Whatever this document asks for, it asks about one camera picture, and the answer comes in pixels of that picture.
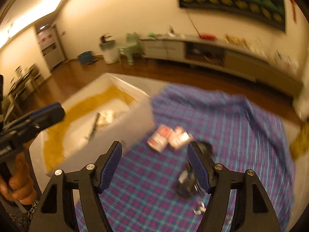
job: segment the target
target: wooden floor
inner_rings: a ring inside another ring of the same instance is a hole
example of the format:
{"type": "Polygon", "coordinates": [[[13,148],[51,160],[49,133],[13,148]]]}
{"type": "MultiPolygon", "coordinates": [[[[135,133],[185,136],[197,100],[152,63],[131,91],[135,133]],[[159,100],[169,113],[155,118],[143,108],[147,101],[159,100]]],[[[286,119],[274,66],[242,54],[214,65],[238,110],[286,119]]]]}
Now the wooden floor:
{"type": "Polygon", "coordinates": [[[91,65],[81,65],[78,61],[60,64],[52,71],[50,78],[39,87],[38,93],[32,93],[27,98],[22,108],[24,112],[28,112],[55,101],[62,103],[106,72],[186,84],[204,90],[242,94],[263,109],[302,125],[292,108],[292,99],[270,87],[203,67],[193,69],[186,64],[155,60],[145,63],[140,58],[135,59],[134,66],[128,65],[127,62],[108,65],[103,59],[91,65]]]}

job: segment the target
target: blue storage bin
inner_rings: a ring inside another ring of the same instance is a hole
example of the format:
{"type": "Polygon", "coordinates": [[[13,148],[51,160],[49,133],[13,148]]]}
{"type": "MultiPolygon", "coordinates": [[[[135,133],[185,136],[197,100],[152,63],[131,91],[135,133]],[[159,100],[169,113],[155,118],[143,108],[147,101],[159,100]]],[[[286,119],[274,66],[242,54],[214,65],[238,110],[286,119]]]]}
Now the blue storage bin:
{"type": "Polygon", "coordinates": [[[93,56],[92,56],[91,51],[86,51],[78,55],[77,58],[81,64],[93,63],[93,56]]]}

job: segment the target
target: white box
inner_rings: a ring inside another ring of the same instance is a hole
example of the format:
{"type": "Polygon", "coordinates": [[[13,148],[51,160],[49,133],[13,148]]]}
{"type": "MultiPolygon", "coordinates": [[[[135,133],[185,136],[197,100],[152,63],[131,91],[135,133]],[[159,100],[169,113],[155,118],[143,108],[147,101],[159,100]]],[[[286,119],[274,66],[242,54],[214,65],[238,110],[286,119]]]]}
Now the white box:
{"type": "MultiPolygon", "coordinates": [[[[86,98],[104,92],[112,85],[132,96],[134,102],[127,105],[121,100],[113,99],[72,122],[62,141],[65,160],[52,170],[47,170],[44,166],[46,175],[51,176],[57,169],[62,169],[66,173],[81,170],[85,165],[94,163],[101,154],[105,154],[113,141],[123,144],[124,154],[146,133],[155,128],[149,96],[108,73],[74,94],[62,104],[62,107],[65,110],[69,109],[86,98]],[[88,142],[85,136],[91,132],[96,113],[107,109],[115,110],[116,113],[122,112],[122,114],[113,123],[97,130],[95,136],[88,142]]],[[[44,142],[48,139],[48,132],[43,131],[39,136],[41,137],[41,156],[44,158],[44,142]]]]}

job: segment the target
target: striped fabric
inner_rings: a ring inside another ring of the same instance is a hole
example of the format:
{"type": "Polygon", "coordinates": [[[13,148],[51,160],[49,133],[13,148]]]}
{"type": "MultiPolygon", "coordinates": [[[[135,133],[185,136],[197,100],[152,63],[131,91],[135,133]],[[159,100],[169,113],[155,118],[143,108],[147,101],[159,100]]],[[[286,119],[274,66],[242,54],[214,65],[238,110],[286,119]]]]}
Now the striped fabric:
{"type": "MultiPolygon", "coordinates": [[[[233,171],[253,169],[264,185],[285,230],[293,204],[294,166],[281,119],[231,96],[194,87],[171,85],[152,102],[157,126],[180,125],[195,140],[212,144],[213,160],[233,171]]],[[[193,209],[209,195],[184,200],[175,192],[187,160],[187,149],[157,153],[146,145],[149,133],[123,156],[101,202],[114,231],[196,231],[202,219],[193,209]]],[[[222,231],[228,231],[235,203],[231,191],[222,231]]],[[[80,231],[87,231],[80,203],[80,231]]]]}

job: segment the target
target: red and white package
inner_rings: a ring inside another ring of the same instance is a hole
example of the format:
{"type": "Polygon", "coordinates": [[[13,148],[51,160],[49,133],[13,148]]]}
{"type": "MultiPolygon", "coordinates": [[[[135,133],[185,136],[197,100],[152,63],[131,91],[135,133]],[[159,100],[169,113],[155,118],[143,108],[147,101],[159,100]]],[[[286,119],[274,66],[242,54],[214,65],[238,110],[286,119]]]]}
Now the red and white package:
{"type": "Polygon", "coordinates": [[[177,126],[174,132],[170,135],[168,142],[174,150],[178,150],[184,145],[188,144],[193,140],[191,133],[186,133],[186,131],[181,126],[177,126]]]}
{"type": "Polygon", "coordinates": [[[160,125],[156,132],[147,140],[147,143],[152,149],[161,153],[166,148],[172,133],[173,130],[171,128],[160,125]]]}

